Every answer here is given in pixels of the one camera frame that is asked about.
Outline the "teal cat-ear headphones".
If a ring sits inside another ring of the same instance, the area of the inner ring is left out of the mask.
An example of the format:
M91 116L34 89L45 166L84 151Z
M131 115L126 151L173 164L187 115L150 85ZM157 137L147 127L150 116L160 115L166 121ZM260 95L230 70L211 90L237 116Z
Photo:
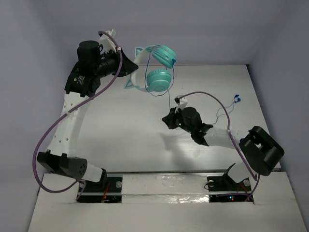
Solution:
M141 87L137 84L137 71L130 74L124 88L136 88L142 92L156 92L164 93L171 88L171 84L174 81L174 74L169 72L169 69L174 69L177 55L176 53L167 47L166 45L150 45L148 47L136 47L134 63L140 65L143 58L153 57L161 65L163 69L152 70L148 72L145 70L144 86Z

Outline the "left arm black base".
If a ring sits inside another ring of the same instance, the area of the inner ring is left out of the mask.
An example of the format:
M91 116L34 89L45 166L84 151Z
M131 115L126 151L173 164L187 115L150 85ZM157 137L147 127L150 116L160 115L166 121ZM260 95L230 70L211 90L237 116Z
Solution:
M79 203L121 203L122 202L122 183L121 175L109 175L103 170L99 182L86 181L86 186L80 185L77 195Z

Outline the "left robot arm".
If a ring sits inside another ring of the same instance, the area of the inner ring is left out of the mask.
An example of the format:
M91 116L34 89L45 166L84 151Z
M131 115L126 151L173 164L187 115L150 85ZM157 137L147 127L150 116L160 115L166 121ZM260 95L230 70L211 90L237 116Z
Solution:
M48 171L76 180L90 181L96 190L107 186L102 168L77 157L77 142L84 116L90 101L98 96L101 78L113 75L123 77L138 69L124 52L101 52L102 45L96 41L83 41L77 48L78 61L65 85L64 105L56 132L47 151L39 152L36 161Z

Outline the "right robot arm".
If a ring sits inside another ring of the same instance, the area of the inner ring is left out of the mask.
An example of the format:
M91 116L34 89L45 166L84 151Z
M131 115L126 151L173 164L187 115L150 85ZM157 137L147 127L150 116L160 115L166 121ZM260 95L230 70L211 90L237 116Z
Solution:
M249 176L270 175L284 156L284 149L263 128L254 126L246 131L221 129L203 123L193 107L171 108L162 121L170 130L180 128L186 131L199 145L240 152L241 162L228 167L221 178L229 190L234 190Z

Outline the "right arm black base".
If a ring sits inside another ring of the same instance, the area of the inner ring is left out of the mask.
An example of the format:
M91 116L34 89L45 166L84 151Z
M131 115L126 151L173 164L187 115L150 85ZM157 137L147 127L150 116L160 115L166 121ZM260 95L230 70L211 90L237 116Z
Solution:
M235 182L228 175L233 166L235 166L235 163L221 176L207 178L204 189L210 193L210 203L254 202L253 196L250 196L252 189L249 178Z

